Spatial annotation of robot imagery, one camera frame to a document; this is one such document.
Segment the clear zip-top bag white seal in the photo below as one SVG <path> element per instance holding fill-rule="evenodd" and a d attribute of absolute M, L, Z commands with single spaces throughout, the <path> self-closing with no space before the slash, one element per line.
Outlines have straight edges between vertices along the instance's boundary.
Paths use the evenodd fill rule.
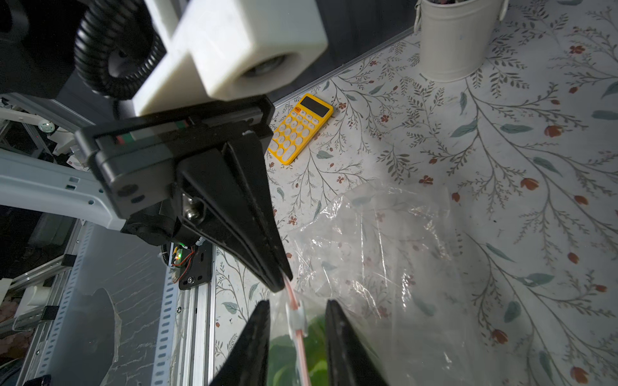
<path fill-rule="evenodd" d="M 465 300 L 447 192 L 363 184 L 286 241 L 291 287 L 271 300 L 269 385 L 330 385 L 336 300 L 387 385 L 489 385 Z"/>

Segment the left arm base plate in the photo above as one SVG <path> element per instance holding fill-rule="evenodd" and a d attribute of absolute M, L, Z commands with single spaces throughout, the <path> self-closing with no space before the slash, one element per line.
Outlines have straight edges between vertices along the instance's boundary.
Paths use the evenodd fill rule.
<path fill-rule="evenodd" d="M 160 257 L 172 270 L 172 281 L 180 290 L 190 290 L 212 281 L 213 245 L 199 240 L 197 244 L 164 244 Z"/>

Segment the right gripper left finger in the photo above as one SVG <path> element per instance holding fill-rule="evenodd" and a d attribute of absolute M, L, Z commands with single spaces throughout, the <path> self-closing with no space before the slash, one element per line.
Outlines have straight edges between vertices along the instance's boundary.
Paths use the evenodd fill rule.
<path fill-rule="evenodd" d="M 270 302 L 263 300 L 256 305 L 233 350 L 209 385 L 267 385 L 269 349 Z"/>

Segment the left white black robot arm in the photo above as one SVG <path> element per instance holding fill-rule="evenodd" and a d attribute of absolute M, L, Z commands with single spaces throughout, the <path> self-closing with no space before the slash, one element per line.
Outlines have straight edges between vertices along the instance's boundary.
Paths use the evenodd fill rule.
<path fill-rule="evenodd" d="M 165 54 L 142 1 L 4 1 L 1 51 L 4 90 L 54 97 L 78 73 L 114 101 L 134 97 Z M 274 112 L 261 95 L 91 125 L 77 131 L 77 144 L 100 192 L 87 198 L 61 185 L 45 193 L 27 172 L 17 195 L 31 191 L 40 211 L 154 246 L 205 239 L 278 292 L 292 273 L 263 161 Z"/>

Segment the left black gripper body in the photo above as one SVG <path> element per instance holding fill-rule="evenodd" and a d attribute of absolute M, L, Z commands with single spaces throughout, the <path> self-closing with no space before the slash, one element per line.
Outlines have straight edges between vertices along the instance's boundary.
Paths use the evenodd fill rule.
<path fill-rule="evenodd" d="M 76 133 L 87 166 L 101 183 L 122 233 L 153 246 L 173 241 L 180 231 L 170 201 L 179 162 L 210 149 L 222 149 L 253 130 L 263 146 L 275 112 L 267 96 L 210 101 L 142 117 L 91 125 Z"/>

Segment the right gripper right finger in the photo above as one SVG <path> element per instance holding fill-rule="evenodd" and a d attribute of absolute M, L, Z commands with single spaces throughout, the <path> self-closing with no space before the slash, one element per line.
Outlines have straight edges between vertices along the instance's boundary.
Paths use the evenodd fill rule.
<path fill-rule="evenodd" d="M 327 302 L 325 329 L 330 385 L 387 385 L 336 300 Z"/>

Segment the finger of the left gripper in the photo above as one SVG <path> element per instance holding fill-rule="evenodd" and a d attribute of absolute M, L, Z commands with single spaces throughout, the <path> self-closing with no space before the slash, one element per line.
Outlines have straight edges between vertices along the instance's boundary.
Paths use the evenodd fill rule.
<path fill-rule="evenodd" d="M 222 152 L 211 149 L 178 164 L 178 188 L 196 199 L 205 209 L 199 220 L 185 217 L 182 222 L 197 235 L 233 254 L 254 275 L 253 270 L 246 265 L 248 252 L 240 240 L 239 231 L 233 227 L 243 212 L 244 201 L 226 161 L 226 148 Z M 285 284 L 265 286 L 278 292 L 283 290 Z"/>
<path fill-rule="evenodd" d="M 265 285 L 283 285 L 293 275 L 275 223 L 262 142 L 253 131 L 227 143 L 226 161 L 244 201 L 233 225 L 247 252 L 246 265 Z"/>

